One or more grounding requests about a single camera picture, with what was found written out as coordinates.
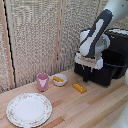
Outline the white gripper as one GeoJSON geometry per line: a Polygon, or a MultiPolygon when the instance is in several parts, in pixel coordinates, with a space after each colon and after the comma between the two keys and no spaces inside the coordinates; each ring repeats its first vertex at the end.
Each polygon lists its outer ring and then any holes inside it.
{"type": "Polygon", "coordinates": [[[103,67],[103,59],[100,58],[98,60],[96,59],[90,59],[83,57],[80,53],[77,53],[75,55],[75,62],[78,64],[81,64],[82,66],[88,66],[91,67],[89,74],[93,74],[93,68],[94,69],[101,69],[103,67]]]}

